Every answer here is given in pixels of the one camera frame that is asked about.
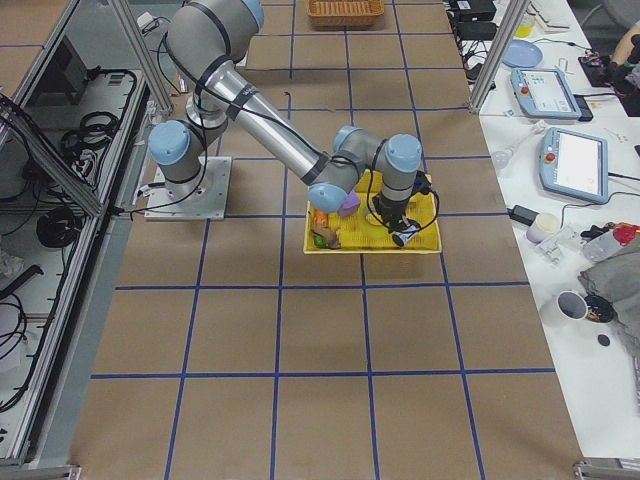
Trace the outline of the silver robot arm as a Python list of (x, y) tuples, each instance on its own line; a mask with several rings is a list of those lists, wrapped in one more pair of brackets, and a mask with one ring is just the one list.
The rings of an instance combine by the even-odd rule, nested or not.
[(344, 126), (333, 153), (320, 150), (236, 69), (263, 24), (257, 1), (189, 1), (177, 11), (164, 42), (194, 88), (190, 121), (213, 127), (215, 135), (228, 122), (241, 126), (307, 186), (309, 202), (326, 213), (343, 206), (365, 171), (377, 171), (382, 188), (371, 203), (378, 222), (397, 235), (420, 232), (421, 225), (406, 215), (419, 175), (419, 140), (409, 134), (383, 139)]

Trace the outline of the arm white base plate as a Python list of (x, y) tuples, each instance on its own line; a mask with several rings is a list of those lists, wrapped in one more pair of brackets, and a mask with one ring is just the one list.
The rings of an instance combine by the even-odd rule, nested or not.
[(178, 185), (167, 182), (159, 167), (154, 182), (161, 183), (147, 195), (144, 216), (151, 221), (196, 221), (225, 218), (232, 158), (200, 156), (201, 172)]

